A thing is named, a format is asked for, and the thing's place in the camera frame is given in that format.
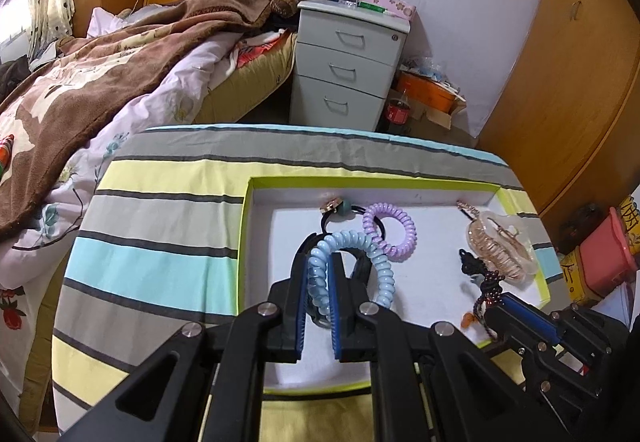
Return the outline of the black headband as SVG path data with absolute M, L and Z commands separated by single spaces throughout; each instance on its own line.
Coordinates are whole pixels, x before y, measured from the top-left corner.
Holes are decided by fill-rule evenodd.
M 306 273 L 305 310 L 311 321 L 321 328 L 332 327 L 336 316 L 331 309 L 334 287 L 329 281 L 329 273 L 344 273 L 341 267 L 343 252 L 355 258 L 350 278 L 363 286 L 369 283 L 372 267 L 382 269 L 380 263 L 372 260 L 376 246 L 363 232 L 311 234 L 298 249 Z

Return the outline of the black charm hair elastic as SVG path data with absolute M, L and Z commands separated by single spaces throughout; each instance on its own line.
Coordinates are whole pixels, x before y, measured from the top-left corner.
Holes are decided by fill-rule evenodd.
M 340 220 L 347 219 L 348 217 L 352 217 L 353 215 L 361 215 L 363 219 L 361 220 L 361 229 L 364 233 L 368 235 L 373 235 L 377 233 L 382 239 L 386 238 L 386 229 L 381 219 L 378 217 L 371 217 L 370 219 L 365 219 L 364 215 L 367 213 L 368 209 L 363 206 L 356 205 L 356 203 L 352 203 L 347 199 L 336 197 L 328 202 L 326 202 L 321 208 L 321 220 L 320 220 L 320 228 L 323 234 L 328 233 L 328 229 L 326 228 L 329 224 L 329 221 L 334 219 L 334 217 L 338 217 Z

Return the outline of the large translucent hair claw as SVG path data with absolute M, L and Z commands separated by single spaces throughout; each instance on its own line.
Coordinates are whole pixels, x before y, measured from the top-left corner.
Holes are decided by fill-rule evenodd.
M 509 283 L 521 285 L 538 272 L 533 249 L 521 239 L 518 219 L 491 211 L 473 211 L 468 244 L 477 258 Z

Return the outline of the yellow tin box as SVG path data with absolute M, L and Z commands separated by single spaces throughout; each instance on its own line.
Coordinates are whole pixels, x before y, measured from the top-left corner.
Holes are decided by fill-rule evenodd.
M 586 284 L 578 247 L 564 255 L 560 266 L 570 301 L 584 306 L 593 306 L 600 301 L 600 298 Z

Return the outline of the green shallow tray box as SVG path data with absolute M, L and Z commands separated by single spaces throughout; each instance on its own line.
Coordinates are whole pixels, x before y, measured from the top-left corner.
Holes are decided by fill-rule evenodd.
M 243 203 L 239 250 L 239 306 L 254 305 L 270 286 L 288 278 L 296 251 L 313 233 L 364 234 L 362 218 L 349 214 L 321 222 L 321 207 L 334 198 L 367 208 L 386 203 L 404 210 L 416 246 L 404 261 L 375 263 L 368 296 L 390 306 L 405 321 L 430 326 L 460 325 L 480 289 L 461 272 L 459 252 L 469 249 L 471 223 L 459 209 L 467 203 L 481 214 L 505 217 L 534 258 L 536 273 L 506 285 L 522 300 L 541 307 L 550 300 L 548 276 L 559 262 L 547 232 L 523 191 L 495 184 L 437 179 L 401 180 L 358 176 L 253 176 Z

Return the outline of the pink plastic bucket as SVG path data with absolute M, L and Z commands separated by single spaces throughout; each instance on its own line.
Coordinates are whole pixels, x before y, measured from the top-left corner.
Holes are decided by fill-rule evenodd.
M 638 266 L 631 254 L 623 222 L 611 207 L 603 222 L 579 245 L 587 287 L 605 297 L 631 281 Z

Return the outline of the striped tablecloth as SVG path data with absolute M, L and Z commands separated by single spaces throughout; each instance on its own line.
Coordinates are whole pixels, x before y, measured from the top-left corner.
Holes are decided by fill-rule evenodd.
M 437 179 L 527 195 L 492 154 L 408 137 L 267 124 L 134 136 L 99 183 L 66 266 L 52 339 L 58 428 L 183 325 L 221 324 L 246 309 L 240 228 L 253 176 Z

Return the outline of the cola bottle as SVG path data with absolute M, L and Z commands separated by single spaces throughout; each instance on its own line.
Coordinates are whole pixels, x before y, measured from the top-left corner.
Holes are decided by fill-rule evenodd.
M 386 102 L 385 119 L 390 124 L 404 125 L 407 123 L 410 113 L 411 106 L 408 97 L 396 92 L 396 90 L 391 90 Z

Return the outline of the orange storage bin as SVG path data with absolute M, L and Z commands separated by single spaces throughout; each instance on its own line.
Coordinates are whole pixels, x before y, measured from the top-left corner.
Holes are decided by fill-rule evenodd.
M 443 113 L 450 113 L 457 99 L 457 94 L 444 84 L 409 72 L 398 74 L 396 88 L 399 93 Z

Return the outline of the large wooden wardrobe right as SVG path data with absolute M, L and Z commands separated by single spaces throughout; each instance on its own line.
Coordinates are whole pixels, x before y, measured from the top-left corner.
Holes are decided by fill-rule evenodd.
M 552 243 L 578 208 L 639 184 L 639 19 L 628 0 L 540 0 L 478 139 L 518 176 Z

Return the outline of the grey drawer nightstand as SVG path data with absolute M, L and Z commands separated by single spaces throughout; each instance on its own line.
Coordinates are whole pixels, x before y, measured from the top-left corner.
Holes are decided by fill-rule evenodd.
M 331 1 L 303 1 L 298 8 L 290 122 L 375 130 L 410 24 Z

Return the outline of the white floral duvet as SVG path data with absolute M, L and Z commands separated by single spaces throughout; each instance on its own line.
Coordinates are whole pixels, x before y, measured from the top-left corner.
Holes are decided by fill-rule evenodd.
M 96 9 L 83 38 L 129 27 L 166 7 L 151 5 L 126 17 Z M 1 236 L 1 391 L 17 416 L 30 418 L 41 406 L 49 372 L 30 357 L 39 325 L 52 321 L 42 301 L 72 249 L 108 166 L 134 134 L 155 125 L 193 121 L 209 89 L 233 71 L 232 50 L 242 34 L 224 32 L 209 38 L 179 60 L 153 92 L 127 102 L 67 160 L 25 228 L 8 239 Z

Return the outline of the pink floral box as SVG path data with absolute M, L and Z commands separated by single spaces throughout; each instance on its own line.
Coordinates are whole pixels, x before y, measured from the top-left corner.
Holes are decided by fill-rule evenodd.
M 403 0 L 358 0 L 358 5 L 407 21 L 413 20 L 416 13 L 416 6 Z

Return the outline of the brown fleece blanket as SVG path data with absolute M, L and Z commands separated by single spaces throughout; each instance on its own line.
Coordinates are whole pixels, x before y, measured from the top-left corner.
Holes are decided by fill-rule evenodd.
M 67 160 L 127 102 L 153 92 L 196 46 L 257 29 L 269 12 L 269 0 L 185 0 L 97 38 L 63 38 L 60 57 L 1 104 L 1 134 L 14 138 L 1 177 L 2 238 L 25 228 Z

